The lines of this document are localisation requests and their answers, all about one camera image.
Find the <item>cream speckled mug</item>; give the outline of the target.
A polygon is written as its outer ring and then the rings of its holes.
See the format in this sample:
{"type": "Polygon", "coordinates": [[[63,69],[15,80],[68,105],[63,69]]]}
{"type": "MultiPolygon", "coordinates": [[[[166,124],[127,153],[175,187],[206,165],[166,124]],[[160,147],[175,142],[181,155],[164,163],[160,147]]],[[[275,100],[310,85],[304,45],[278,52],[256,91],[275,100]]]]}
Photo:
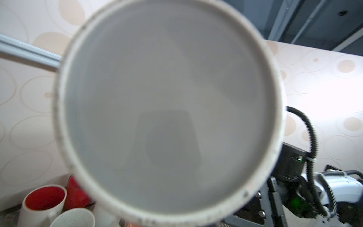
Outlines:
{"type": "Polygon", "coordinates": [[[74,208],[59,215],[50,227],[94,227],[95,217],[85,208],[74,208]]]}

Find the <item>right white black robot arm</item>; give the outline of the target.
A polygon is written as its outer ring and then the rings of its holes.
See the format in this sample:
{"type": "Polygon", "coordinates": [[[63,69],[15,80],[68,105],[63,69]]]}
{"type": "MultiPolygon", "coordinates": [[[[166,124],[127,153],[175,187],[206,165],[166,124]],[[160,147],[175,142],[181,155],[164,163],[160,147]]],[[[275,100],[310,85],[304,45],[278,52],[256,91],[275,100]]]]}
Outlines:
{"type": "Polygon", "coordinates": [[[363,224],[363,174],[327,165],[314,170],[318,140],[309,118],[300,117],[310,138],[310,151],[284,143],[266,183],[248,204],[223,223],[232,227],[286,227],[285,210],[308,219],[311,227],[360,227],[363,224]]]}

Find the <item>white ribbed mug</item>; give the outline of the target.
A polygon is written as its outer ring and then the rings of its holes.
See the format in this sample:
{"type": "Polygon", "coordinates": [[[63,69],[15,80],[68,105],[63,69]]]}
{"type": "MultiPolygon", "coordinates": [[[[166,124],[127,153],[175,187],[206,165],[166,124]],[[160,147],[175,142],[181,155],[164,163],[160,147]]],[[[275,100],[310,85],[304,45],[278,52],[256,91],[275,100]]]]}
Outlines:
{"type": "Polygon", "coordinates": [[[98,203],[95,204],[93,211],[95,217],[95,227],[119,227],[120,219],[107,212],[98,203]]]}

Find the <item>tall dark grey mug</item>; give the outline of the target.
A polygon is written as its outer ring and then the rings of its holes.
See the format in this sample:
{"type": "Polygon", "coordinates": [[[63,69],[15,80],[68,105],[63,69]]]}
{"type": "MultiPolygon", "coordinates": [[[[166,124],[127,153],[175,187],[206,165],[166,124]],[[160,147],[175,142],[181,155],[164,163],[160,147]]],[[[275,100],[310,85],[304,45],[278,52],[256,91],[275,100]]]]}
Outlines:
{"type": "Polygon", "coordinates": [[[225,1],[112,1],[70,42],[52,117],[65,165],[110,213],[204,227],[272,173],[285,89],[267,42],[225,1]]]}

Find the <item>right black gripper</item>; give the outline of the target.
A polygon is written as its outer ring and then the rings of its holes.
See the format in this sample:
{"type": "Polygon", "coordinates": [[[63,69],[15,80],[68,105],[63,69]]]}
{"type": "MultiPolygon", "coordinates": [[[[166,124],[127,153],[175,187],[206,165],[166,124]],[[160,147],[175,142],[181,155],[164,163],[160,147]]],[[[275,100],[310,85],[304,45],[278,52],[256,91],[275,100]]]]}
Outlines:
{"type": "Polygon", "coordinates": [[[269,177],[244,207],[222,223],[232,227],[285,227],[286,217],[276,179],[269,177]]]}

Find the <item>white mug red inside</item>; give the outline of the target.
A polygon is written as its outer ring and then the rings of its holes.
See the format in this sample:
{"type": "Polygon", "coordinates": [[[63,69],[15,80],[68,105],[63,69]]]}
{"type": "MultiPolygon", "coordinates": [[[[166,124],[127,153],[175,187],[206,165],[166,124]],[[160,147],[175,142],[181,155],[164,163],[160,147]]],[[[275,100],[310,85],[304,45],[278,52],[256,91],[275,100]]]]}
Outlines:
{"type": "Polygon", "coordinates": [[[17,226],[49,227],[62,213],[66,197],[66,188],[58,184],[31,191],[22,202],[17,226]]]}

